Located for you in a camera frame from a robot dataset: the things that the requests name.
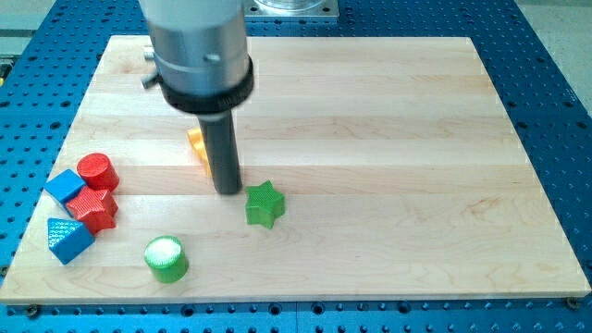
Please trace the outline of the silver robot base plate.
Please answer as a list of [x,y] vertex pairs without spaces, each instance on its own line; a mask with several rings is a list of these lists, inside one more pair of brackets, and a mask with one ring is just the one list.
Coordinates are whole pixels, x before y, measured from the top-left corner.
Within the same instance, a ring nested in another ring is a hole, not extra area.
[[336,19],[338,0],[243,0],[249,19]]

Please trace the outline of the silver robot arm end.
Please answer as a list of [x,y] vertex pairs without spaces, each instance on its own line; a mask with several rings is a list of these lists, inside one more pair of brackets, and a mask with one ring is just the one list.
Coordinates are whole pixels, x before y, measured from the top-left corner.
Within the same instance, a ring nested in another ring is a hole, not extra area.
[[141,0],[159,84],[183,112],[211,115],[253,90],[241,0]]

